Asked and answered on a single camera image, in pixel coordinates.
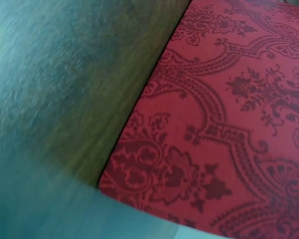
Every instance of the paisley pattern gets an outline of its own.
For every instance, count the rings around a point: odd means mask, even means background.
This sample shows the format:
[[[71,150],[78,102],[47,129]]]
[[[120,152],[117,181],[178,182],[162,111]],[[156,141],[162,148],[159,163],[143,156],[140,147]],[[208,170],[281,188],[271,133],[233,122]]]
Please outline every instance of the paisley pattern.
[[[299,238],[299,9],[193,0],[99,187],[210,233]]]

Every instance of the red fabric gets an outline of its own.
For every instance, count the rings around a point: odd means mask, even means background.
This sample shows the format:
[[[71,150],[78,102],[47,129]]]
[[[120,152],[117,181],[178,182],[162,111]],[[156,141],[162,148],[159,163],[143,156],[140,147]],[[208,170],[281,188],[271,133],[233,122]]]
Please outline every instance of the red fabric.
[[[299,239],[299,9],[194,0],[99,187],[210,233]]]

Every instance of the wooden table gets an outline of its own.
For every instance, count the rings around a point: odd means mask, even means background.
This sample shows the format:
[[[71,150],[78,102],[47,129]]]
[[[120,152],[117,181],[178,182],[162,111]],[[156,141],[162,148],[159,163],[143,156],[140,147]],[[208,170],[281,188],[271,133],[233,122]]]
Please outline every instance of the wooden table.
[[[0,1],[0,239],[111,229],[95,183],[188,3]]]

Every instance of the brown wood grain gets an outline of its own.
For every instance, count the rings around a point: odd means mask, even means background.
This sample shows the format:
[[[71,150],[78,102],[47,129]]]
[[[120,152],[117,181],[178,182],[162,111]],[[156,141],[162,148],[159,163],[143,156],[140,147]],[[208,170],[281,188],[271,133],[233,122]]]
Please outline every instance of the brown wood grain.
[[[104,238],[115,228],[117,204],[94,185],[188,4],[0,1],[0,239]],[[147,227],[143,238],[177,228]]]

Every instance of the red cushion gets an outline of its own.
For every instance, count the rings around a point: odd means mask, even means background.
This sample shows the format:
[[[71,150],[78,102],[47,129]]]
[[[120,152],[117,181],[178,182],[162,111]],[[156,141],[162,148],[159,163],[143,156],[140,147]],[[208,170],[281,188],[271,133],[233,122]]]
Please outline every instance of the red cushion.
[[[299,8],[193,0],[99,187],[210,233],[299,238]]]

